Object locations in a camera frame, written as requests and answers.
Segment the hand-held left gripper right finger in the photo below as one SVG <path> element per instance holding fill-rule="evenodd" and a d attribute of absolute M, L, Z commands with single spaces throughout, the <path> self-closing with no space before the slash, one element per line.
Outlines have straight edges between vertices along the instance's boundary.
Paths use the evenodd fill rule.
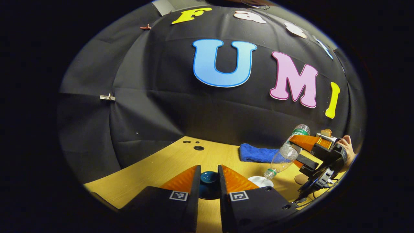
<path fill-rule="evenodd" d="M 225 165 L 218 166 L 224 233 L 281 233 L 298 210 L 273 187 L 258 187 Z"/>

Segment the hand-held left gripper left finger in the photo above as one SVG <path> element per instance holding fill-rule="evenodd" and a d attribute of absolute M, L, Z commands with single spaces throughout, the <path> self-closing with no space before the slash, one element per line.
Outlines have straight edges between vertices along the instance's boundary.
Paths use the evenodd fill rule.
<path fill-rule="evenodd" d="M 145 187 L 120 209 L 139 233 L 195 233 L 201 166 L 195 165 L 161 187 Z"/>

